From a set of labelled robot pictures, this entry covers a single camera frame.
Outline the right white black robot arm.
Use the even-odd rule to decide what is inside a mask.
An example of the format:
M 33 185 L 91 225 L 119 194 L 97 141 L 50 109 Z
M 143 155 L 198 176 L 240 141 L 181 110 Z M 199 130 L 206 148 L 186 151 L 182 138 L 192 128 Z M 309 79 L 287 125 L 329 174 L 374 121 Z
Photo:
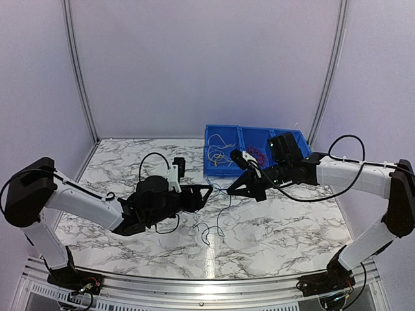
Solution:
M 382 252 L 395 239 L 413 232 L 414 171 L 409 161 L 375 163 L 365 158 L 336 157 L 331 152 L 304 156 L 290 132 L 272 137 L 268 145 L 275 165 L 267 168 L 261 168 L 247 152 L 231 152 L 231 159 L 243 174 L 228 187 L 229 195 L 261 202 L 267 198 L 266 191 L 273 188 L 295 200 L 283 190 L 282 184 L 304 183 L 342 187 L 339 196 L 358 190 L 388 200 L 386 213 L 380 220 L 330 260 L 321 277 L 325 289 L 337 289 L 353 268 Z

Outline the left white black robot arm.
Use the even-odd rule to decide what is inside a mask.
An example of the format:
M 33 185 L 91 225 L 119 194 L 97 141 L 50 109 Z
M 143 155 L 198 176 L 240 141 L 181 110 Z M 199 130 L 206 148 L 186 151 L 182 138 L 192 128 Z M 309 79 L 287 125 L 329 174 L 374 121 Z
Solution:
M 113 192 L 99 194 L 80 186 L 43 157 L 16 172 L 1 188 L 1 212 L 12 226 L 20 228 L 43 256 L 59 281 L 77 288 L 82 274 L 72 267 L 70 253 L 44 222 L 44 209 L 54 209 L 93 222 L 116 235 L 132 236 L 157 226 L 181 212 L 204 208 L 211 185 L 181 185 L 184 159 L 177 158 L 167 177 L 153 175 L 139 181 L 126 199 Z

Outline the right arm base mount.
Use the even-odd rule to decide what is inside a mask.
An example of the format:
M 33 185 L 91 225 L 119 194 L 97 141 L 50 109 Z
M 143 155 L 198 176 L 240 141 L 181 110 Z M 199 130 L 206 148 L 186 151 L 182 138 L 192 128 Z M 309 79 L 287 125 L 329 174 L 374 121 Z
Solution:
M 298 279 L 296 288 L 302 292 L 304 297 L 309 297 L 351 288 L 354 285 L 355 279 L 351 272 L 327 270 L 301 276 Z

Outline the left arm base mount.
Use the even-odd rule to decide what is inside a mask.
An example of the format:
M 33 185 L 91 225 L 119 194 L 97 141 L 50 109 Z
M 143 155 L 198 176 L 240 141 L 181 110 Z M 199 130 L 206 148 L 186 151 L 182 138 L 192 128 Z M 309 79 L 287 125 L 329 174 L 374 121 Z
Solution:
M 76 293 L 81 293 L 81 289 L 85 289 L 93 295 L 98 295 L 102 288 L 104 277 L 99 273 L 78 270 L 76 268 L 62 268 L 59 270 L 51 270 L 48 275 L 47 282 Z

